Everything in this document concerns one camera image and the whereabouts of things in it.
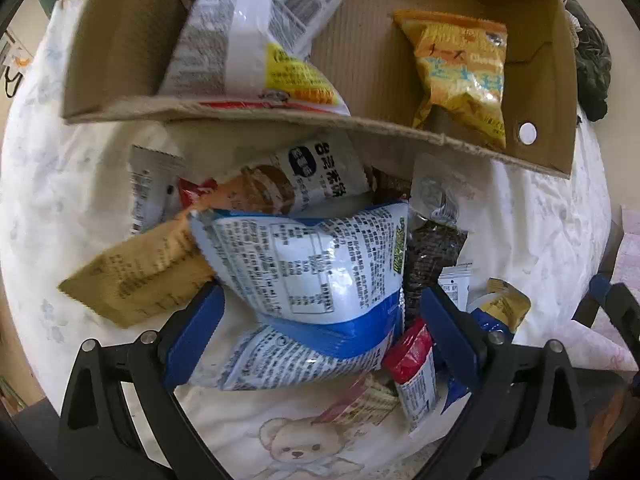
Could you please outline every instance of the orange chip bag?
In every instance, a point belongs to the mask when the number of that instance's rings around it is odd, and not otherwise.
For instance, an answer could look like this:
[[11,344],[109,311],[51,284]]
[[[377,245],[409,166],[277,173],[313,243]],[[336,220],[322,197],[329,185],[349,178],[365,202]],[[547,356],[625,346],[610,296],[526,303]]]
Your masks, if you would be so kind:
[[479,131],[492,148],[506,147],[502,119],[507,28],[445,12],[396,10],[394,21],[414,46],[425,97],[414,117],[420,128],[432,105]]

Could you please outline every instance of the red snack wrapper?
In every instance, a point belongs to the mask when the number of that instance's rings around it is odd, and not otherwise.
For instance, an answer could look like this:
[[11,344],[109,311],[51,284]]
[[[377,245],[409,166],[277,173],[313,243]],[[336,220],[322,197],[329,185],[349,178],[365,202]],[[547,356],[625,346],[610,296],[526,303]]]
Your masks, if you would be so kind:
[[418,318],[382,361],[394,378],[400,403],[415,430],[437,401],[433,341],[422,318]]
[[194,184],[183,178],[178,179],[178,193],[183,209],[187,209],[195,204],[201,196],[214,192],[218,188],[218,183],[212,178],[208,178],[202,184]]

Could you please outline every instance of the beige snack wrapper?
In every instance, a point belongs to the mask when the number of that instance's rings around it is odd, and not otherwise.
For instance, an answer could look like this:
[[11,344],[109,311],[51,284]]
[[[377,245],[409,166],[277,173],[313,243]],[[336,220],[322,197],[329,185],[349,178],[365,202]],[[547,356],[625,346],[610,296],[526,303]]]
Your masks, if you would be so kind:
[[180,213],[104,251],[58,288],[126,328],[184,307],[212,275]]
[[382,384],[374,374],[361,374],[348,391],[314,422],[343,426],[379,425],[400,403],[398,394]]

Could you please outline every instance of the hole in cardboard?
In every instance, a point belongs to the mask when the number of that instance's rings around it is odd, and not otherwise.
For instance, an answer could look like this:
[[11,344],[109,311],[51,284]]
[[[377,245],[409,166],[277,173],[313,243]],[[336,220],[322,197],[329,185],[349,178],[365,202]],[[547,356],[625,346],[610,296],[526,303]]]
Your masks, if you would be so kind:
[[538,130],[534,123],[522,123],[518,129],[518,140],[529,146],[533,144],[538,137]]

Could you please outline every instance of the teddy bear print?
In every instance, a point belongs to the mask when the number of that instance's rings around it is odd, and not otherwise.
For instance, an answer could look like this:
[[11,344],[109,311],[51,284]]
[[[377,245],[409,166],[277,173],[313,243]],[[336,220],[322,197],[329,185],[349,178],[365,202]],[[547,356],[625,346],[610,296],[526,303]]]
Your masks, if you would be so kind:
[[260,442],[273,462],[252,480],[351,480],[364,466],[336,455],[344,449],[340,426],[313,424],[314,417],[272,418],[260,428]]

